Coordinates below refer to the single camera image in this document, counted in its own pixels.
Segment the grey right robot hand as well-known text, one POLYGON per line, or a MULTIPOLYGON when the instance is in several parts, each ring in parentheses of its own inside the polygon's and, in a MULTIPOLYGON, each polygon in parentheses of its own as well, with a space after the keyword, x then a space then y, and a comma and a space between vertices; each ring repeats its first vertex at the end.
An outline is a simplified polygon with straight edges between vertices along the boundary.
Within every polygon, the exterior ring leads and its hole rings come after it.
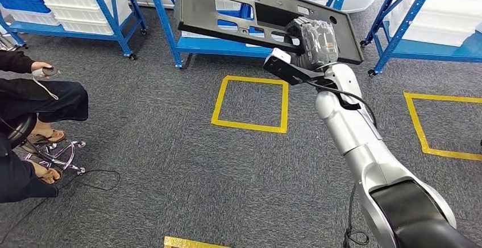
POLYGON ((331 23, 301 16, 292 20, 285 31, 298 38, 304 50, 302 54, 290 54, 293 65, 313 71, 338 61, 339 50, 331 23))

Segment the person's hand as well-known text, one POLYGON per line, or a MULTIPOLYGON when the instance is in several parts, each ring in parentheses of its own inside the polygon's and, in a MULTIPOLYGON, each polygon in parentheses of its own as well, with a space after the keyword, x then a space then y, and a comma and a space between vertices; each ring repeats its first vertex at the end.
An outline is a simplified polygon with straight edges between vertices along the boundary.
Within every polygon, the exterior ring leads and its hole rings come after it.
POLYGON ((58 67, 54 67, 45 62, 34 61, 31 65, 31 74, 36 78, 50 78, 60 73, 58 67))

